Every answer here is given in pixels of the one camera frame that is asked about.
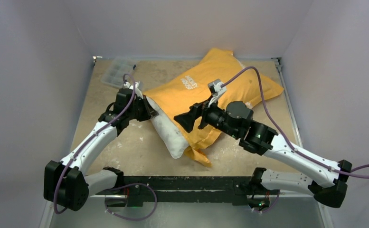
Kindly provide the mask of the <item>white pillow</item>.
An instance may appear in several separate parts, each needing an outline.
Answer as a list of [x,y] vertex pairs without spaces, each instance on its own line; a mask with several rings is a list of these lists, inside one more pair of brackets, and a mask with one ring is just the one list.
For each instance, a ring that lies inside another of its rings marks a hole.
[[180,158],[184,151],[189,147],[189,143],[180,132],[173,121],[165,114],[165,112],[153,101],[147,97],[150,106],[158,113],[156,117],[151,119],[156,132],[159,134],[166,145],[170,155],[174,159]]

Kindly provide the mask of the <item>orange Mickey Mouse pillowcase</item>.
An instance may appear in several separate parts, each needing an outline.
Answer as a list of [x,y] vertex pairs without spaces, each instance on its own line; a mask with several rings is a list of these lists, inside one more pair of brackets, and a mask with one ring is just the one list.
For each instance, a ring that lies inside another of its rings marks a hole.
[[248,108],[279,96],[283,87],[262,73],[247,70],[236,76],[245,66],[233,52],[212,48],[193,68],[171,81],[144,92],[158,115],[151,122],[174,159],[183,154],[204,166],[212,164],[203,149],[211,146],[221,132],[208,125],[198,129],[197,119],[193,130],[186,132],[174,117],[189,111],[195,103],[206,101],[208,107],[218,105],[224,109],[232,101],[242,101]]

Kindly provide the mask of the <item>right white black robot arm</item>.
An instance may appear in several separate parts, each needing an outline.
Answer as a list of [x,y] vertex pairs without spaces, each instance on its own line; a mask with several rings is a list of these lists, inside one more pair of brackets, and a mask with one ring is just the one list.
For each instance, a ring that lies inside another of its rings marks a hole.
[[249,181],[253,193],[288,190],[313,196],[319,203],[340,208],[347,192],[347,174],[352,164],[346,160],[332,161],[314,155],[302,147],[287,143],[275,129],[253,120],[254,112],[242,101],[221,109],[217,104],[195,103],[186,113],[174,116],[186,132],[193,130],[195,121],[203,129],[212,126],[239,141],[245,151],[280,161],[297,170],[296,173],[256,168]]

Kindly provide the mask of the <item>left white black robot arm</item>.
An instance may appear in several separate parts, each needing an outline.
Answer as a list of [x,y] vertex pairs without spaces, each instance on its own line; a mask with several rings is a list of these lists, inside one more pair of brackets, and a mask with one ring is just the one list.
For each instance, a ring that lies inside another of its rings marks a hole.
[[89,168],[101,152],[128,127],[131,120],[147,121],[157,116],[142,91],[134,86],[122,88],[98,118],[87,137],[60,161],[45,166],[45,200],[53,203],[56,214],[66,209],[80,210],[90,196],[104,190],[119,194],[125,188],[123,171],[105,167],[98,173],[87,175]]

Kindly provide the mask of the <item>clear plastic organizer box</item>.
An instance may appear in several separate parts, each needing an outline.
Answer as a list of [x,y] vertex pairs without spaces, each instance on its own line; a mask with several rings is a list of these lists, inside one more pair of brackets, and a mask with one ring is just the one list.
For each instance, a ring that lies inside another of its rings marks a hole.
[[136,69],[136,65],[137,61],[133,59],[116,57],[100,80],[108,86],[122,88],[125,79],[124,75],[132,75]]

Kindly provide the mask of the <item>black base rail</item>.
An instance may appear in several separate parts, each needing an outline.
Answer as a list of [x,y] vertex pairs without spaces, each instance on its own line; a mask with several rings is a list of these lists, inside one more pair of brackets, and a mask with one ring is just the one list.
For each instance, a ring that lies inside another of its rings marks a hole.
[[141,207],[145,202],[169,203],[230,203],[233,206],[257,205],[257,197],[278,190],[252,186],[248,176],[125,176],[122,190],[103,190],[97,196],[127,194],[129,207]]

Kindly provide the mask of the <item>aluminium frame profile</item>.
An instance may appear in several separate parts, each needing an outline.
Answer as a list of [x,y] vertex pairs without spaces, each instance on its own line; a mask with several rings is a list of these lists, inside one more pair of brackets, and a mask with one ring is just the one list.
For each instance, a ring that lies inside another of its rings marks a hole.
[[[189,112],[175,116],[185,130],[190,131],[195,120],[201,118],[201,127],[212,126],[239,140],[239,146],[245,151],[276,159],[297,169],[297,173],[286,173],[257,168],[248,183],[234,184],[236,190],[252,195],[288,190],[316,197],[335,186],[337,177],[326,167],[328,160],[294,145],[280,129],[254,121],[252,110],[240,101],[229,103],[227,109],[219,108],[218,99],[226,89],[221,81],[210,83],[208,88],[212,95],[206,101],[194,104]],[[78,210],[89,196],[103,190],[127,188],[123,173],[117,169],[106,167],[91,176],[85,173],[131,120],[146,121],[157,115],[141,91],[139,82],[125,82],[116,101],[100,116],[91,134],[61,161],[50,161],[46,165],[44,198],[56,205]]]

